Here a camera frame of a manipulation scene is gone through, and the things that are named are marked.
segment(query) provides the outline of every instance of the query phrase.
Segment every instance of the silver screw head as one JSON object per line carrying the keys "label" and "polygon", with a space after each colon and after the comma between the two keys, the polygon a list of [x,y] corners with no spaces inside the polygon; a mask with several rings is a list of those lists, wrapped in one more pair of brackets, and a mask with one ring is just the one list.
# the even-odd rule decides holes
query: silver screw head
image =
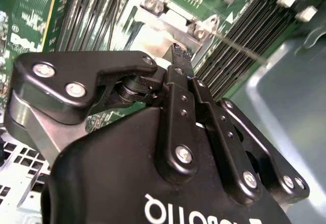
{"label": "silver screw head", "polygon": [[305,189],[305,185],[304,185],[304,183],[302,182],[302,180],[300,178],[295,177],[294,179],[295,179],[296,183],[299,185],[300,188]]}
{"label": "silver screw head", "polygon": [[198,84],[199,84],[201,87],[204,87],[204,86],[205,86],[204,82],[202,82],[201,80],[198,80],[197,82],[198,82]]}
{"label": "silver screw head", "polygon": [[33,72],[39,76],[44,78],[49,78],[55,75],[55,70],[50,65],[47,64],[36,64],[33,66]]}
{"label": "silver screw head", "polygon": [[285,184],[289,187],[289,188],[294,188],[294,184],[292,179],[289,176],[284,176],[283,180],[285,182]]}
{"label": "silver screw head", "polygon": [[183,74],[183,72],[182,72],[182,70],[180,69],[180,68],[175,68],[174,69],[179,75],[182,75]]}
{"label": "silver screw head", "polygon": [[66,85],[66,92],[71,96],[75,98],[81,98],[85,96],[86,94],[86,89],[84,88],[83,85],[72,82]]}
{"label": "silver screw head", "polygon": [[150,57],[143,57],[143,60],[145,61],[146,64],[152,65],[153,61]]}
{"label": "silver screw head", "polygon": [[233,108],[232,103],[230,103],[229,101],[225,101],[226,106],[228,106],[229,108]]}
{"label": "silver screw head", "polygon": [[205,30],[198,30],[197,32],[196,32],[196,37],[198,38],[198,39],[203,39],[203,38],[205,38],[207,36],[207,32],[205,31]]}
{"label": "silver screw head", "polygon": [[177,146],[175,148],[175,154],[182,163],[189,164],[193,160],[191,152],[184,146]]}
{"label": "silver screw head", "polygon": [[243,172],[243,178],[246,184],[251,188],[257,187],[257,181],[253,174],[248,171]]}

